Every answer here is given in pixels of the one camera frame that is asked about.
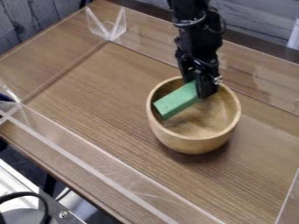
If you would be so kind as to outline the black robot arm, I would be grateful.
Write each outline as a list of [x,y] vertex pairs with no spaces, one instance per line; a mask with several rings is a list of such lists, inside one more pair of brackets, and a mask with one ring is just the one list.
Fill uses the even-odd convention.
[[179,30],[173,42],[175,58],[185,83],[195,81],[197,97],[204,99],[219,90],[217,50],[223,44],[225,22],[211,0],[167,0],[172,24]]

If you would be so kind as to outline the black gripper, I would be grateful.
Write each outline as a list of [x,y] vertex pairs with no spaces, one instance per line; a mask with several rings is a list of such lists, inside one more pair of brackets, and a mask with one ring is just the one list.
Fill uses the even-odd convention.
[[205,99],[217,93],[221,81],[217,50],[223,44],[224,21],[221,17],[175,17],[172,24],[179,30],[173,42],[183,81],[195,80],[197,96]]

